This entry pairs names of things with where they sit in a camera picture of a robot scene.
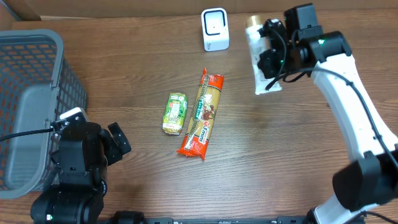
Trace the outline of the white Pantene tube gold cap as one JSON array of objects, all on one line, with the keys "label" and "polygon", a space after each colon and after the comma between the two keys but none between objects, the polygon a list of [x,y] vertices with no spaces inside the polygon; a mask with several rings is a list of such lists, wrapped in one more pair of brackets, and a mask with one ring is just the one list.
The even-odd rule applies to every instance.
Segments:
[{"label": "white Pantene tube gold cap", "polygon": [[250,16],[246,21],[245,34],[249,46],[252,70],[254,74],[255,94],[263,95],[275,91],[281,91],[282,87],[277,82],[269,90],[266,86],[270,84],[271,79],[266,79],[263,72],[258,68],[257,64],[260,61],[260,54],[268,49],[266,38],[261,37],[258,30],[263,27],[261,17],[259,15]]}]

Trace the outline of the green yellow snack bar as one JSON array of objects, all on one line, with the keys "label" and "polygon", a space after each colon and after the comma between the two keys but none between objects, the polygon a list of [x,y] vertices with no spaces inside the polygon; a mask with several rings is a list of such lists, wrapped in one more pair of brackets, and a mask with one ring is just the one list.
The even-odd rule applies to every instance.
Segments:
[{"label": "green yellow snack bar", "polygon": [[183,93],[171,93],[165,107],[162,129],[169,135],[180,135],[187,113],[187,97]]}]

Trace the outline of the spaghetti pack with red ends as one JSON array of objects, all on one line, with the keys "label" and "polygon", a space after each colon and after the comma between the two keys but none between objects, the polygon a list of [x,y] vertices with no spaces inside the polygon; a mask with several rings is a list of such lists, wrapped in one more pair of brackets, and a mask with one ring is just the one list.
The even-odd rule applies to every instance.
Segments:
[{"label": "spaghetti pack with red ends", "polygon": [[188,129],[177,153],[205,160],[223,83],[223,75],[210,75],[203,69]]}]

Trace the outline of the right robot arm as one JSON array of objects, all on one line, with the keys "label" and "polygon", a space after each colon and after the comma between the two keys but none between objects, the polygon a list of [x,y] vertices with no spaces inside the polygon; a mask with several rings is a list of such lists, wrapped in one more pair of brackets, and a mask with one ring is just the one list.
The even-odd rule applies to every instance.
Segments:
[{"label": "right robot arm", "polygon": [[340,31],[324,32],[313,4],[268,19],[259,35],[269,41],[258,67],[271,83],[312,78],[345,139],[350,163],[334,174],[333,195],[311,209],[305,223],[349,223],[397,198],[397,136],[371,101],[353,51]]}]

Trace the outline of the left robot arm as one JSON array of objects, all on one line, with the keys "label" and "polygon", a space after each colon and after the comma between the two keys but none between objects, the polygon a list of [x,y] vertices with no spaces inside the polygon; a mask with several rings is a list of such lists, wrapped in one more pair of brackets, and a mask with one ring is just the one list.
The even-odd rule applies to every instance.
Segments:
[{"label": "left robot arm", "polygon": [[97,223],[108,191],[107,168],[131,151],[118,123],[72,124],[60,134],[58,150],[51,155],[52,177],[31,206],[34,223]]}]

